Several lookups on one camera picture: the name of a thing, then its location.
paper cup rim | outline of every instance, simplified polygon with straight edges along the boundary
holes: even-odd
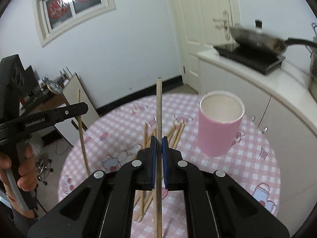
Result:
[[[206,99],[207,97],[209,97],[209,96],[219,95],[219,94],[220,94],[220,95],[229,96],[229,97],[235,99],[235,100],[240,104],[240,106],[241,106],[241,108],[242,108],[242,113],[241,113],[241,115],[239,116],[239,118],[237,118],[237,119],[235,119],[235,120],[233,120],[233,121],[217,121],[217,120],[215,120],[215,119],[211,119],[210,117],[208,117],[208,116],[204,113],[203,109],[201,108],[201,103],[202,103],[202,101],[203,101],[204,99]],[[244,103],[242,102],[242,100],[241,100],[238,96],[236,96],[235,94],[233,94],[233,93],[231,93],[231,92],[228,92],[228,91],[222,91],[222,90],[211,91],[211,92],[208,92],[208,93],[206,93],[205,95],[203,95],[202,98],[201,98],[200,101],[199,101],[199,110],[202,112],[202,114],[203,114],[205,117],[207,117],[207,118],[210,119],[211,121],[216,122],[216,123],[221,123],[221,124],[230,124],[230,123],[237,122],[237,121],[239,121],[239,120],[244,116],[244,114],[245,114],[245,106],[244,106]]]

black baseboard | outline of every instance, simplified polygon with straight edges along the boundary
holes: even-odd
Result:
[[[49,134],[46,134],[45,136],[42,137],[42,140],[44,141],[44,146],[47,146],[51,143],[53,143],[56,140],[61,139],[62,136],[59,134],[58,131],[54,130],[50,132]]]
[[[162,92],[170,91],[174,88],[177,88],[179,86],[183,85],[183,79],[182,76],[177,76],[174,78],[171,78],[169,80],[163,81],[162,83]],[[126,103],[132,102],[134,100],[140,99],[142,97],[151,96],[156,94],[156,85],[153,85],[151,87],[145,88],[143,90],[137,91],[135,93],[132,93],[128,96],[125,96],[123,98],[120,98],[114,102],[111,102],[103,107],[100,107],[97,109],[97,113],[101,116],[109,113],[110,111],[114,110],[115,108],[124,105]],[[56,140],[61,139],[61,134],[54,130],[50,132],[49,134],[42,137],[42,140],[44,141],[44,146],[47,146],[51,143],[53,143]]]
[[[180,75],[180,76],[171,78],[169,80],[163,81],[162,91],[164,93],[182,85],[183,85],[183,79],[182,79],[182,76]],[[151,87],[147,87],[143,90],[137,91],[128,96],[120,98],[114,102],[111,102],[105,106],[100,107],[97,109],[97,113],[103,116],[121,105],[140,99],[142,97],[151,96],[155,94],[156,94],[156,85],[153,85]]]

frying pan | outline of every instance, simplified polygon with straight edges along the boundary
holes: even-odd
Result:
[[[317,43],[306,40],[288,38],[287,40],[265,33],[262,30],[262,21],[256,20],[256,28],[248,29],[241,25],[230,27],[232,38],[241,45],[246,45],[267,53],[281,55],[291,45],[305,45],[317,48]]]

window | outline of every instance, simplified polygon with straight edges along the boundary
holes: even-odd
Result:
[[[75,25],[115,8],[114,0],[35,0],[34,16],[42,47]]]

pink checkered tablecloth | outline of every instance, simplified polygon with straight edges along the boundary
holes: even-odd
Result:
[[[198,95],[163,95],[163,134],[167,135],[181,121],[186,127],[177,150],[183,159],[211,172],[221,169],[246,189],[273,215],[277,214],[280,198],[280,169],[275,153],[264,135],[246,116],[227,154],[209,157],[197,147]],[[149,133],[156,125],[156,96],[149,96],[123,105],[96,121],[84,133],[85,147],[91,172],[112,172],[133,159],[141,149],[144,123]],[[61,201],[87,178],[78,141],[69,152],[59,180],[58,199]],[[187,237],[183,192],[163,191],[162,213],[165,237]],[[153,203],[143,220],[132,223],[131,237],[153,236]]]

